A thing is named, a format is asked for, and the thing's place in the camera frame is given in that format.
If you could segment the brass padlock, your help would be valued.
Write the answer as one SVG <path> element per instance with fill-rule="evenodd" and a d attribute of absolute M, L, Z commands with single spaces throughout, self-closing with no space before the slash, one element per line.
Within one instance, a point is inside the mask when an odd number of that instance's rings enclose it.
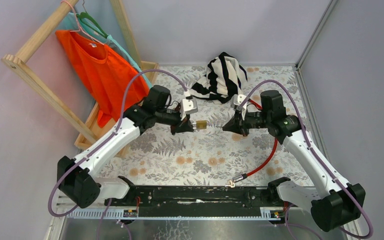
<path fill-rule="evenodd" d="M 208 121 L 207 120 L 197 120 L 196 122 L 192 123 L 192 127 L 194 130 L 205 130 L 208 127 Z"/>

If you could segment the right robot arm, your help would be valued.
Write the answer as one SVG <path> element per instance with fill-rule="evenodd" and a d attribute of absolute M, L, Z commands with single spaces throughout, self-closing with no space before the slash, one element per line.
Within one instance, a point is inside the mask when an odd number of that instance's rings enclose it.
<path fill-rule="evenodd" d="M 287 114 L 277 90 L 262 92 L 260 100 L 262 109 L 249 112 L 245 95 L 235 94 L 231 99 L 234 115 L 222 130 L 246 137 L 250 129 L 267 129 L 297 159 L 315 187 L 310 190 L 283 177 L 269 183 L 267 201 L 273 206 L 289 202 L 302 208 L 325 232 L 360 218 L 359 207 L 366 196 L 364 188 L 359 183 L 351 184 L 327 161 L 299 118 Z"/>

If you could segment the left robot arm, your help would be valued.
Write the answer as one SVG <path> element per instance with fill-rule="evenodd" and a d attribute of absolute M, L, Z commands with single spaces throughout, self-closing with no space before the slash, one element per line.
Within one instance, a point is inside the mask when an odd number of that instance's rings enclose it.
<path fill-rule="evenodd" d="M 116 154 L 155 124 L 168 125 L 173 135 L 194 131 L 190 115 L 198 107 L 190 90 L 184 91 L 175 109 L 166 107 L 170 95 L 167 88 L 154 85 L 92 146 L 73 158 L 63 156 L 57 163 L 57 188 L 82 209 L 98 198 L 117 199 L 124 206 L 132 204 L 135 192 L 128 183 L 121 179 L 105 180 L 98 174 Z"/>

